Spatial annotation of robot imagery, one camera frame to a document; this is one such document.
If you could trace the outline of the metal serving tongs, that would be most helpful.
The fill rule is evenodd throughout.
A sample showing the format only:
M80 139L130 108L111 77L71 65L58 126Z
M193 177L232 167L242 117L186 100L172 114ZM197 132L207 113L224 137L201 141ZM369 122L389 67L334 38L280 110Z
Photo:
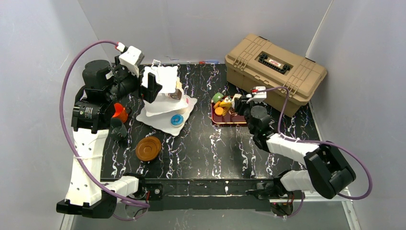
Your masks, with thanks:
M235 111L235 99L230 100L230 107L228 108L227 114L229 115L230 122L234 122L235 118L238 117L238 113Z

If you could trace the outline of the chocolate swirl roll cake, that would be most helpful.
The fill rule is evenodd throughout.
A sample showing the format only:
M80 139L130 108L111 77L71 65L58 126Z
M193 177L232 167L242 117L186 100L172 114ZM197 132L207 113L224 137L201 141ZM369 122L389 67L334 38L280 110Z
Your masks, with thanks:
M179 88L175 89L175 92L169 93L168 97L174 100L180 100L182 98L182 90Z

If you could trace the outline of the white three-tier cake stand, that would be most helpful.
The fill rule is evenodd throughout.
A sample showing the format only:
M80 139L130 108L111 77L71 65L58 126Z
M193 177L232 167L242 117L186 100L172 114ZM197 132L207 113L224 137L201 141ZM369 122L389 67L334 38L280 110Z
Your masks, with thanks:
M155 74L157 82L162 85L162 90L158 93L153 103L144 101L144 107L136 116L136 120L165 133L177 136L190 117L194 106L197 104L197 99L186 95L184 90L182 91L183 94L180 100L174 100L168 97L168 94L175 92L176 89L176 81L178 78L177 66L165 67L161 65L161 61L154 59L151 66L144 68L143 76L146 76L148 72ZM178 114L177 110L186 107L188 107L188 111L182 114L184 118L183 125L173 127L170 124L171 117Z

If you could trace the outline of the white coconut ball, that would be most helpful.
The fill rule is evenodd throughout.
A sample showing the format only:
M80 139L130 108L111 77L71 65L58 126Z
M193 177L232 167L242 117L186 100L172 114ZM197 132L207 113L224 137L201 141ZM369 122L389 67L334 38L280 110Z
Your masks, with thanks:
M188 107L177 110L177 113L182 115L188 111Z

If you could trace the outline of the blue sprinkled donut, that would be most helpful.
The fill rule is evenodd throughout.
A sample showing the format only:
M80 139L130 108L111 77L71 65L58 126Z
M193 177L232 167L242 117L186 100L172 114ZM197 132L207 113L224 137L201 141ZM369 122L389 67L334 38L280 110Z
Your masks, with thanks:
M180 127L180 126L183 125L183 123L184 123L184 118L183 118L183 116L180 115L180 114L175 114L175 115L173 115L173 116L171 117L171 119L170 119L170 124L171 124L173 127Z

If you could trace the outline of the yellow layered cake piece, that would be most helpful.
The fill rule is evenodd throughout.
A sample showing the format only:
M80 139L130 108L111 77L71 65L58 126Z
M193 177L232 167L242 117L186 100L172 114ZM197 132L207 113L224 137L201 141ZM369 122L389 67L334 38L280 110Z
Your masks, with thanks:
M180 82L180 78L177 78L176 89L179 90L179 91L183 91L182 83Z

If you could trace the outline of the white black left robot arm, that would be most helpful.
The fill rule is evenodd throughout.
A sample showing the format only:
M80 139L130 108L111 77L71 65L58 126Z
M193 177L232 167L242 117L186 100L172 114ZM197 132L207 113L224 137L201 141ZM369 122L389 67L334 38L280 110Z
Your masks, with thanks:
M143 191L140 175L126 173L110 184L102 184L100 176L108 136L123 139L127 135L115 105L132 93L148 102L154 101L162 89L158 76L149 73L140 77L137 66L94 60L85 65L82 78L84 85L75 97L72 111L73 134L66 135L73 151L70 185L65 198L56 204L56 211L107 219L114 215L119 202L146 211L147 201L132 198Z

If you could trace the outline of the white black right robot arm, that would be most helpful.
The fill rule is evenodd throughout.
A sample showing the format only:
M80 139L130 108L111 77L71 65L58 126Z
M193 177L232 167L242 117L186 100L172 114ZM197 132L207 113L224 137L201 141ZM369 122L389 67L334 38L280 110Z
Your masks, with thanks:
M238 115L244 117L259 149L280 154L305 166L304 170L280 173L270 184L265 185L265 190L278 195L299 190L316 191L322 197L332 199L356 180L356 173L331 142L320 144L289 141L271 128L271 117L265 106L246 96L236 98L233 108Z

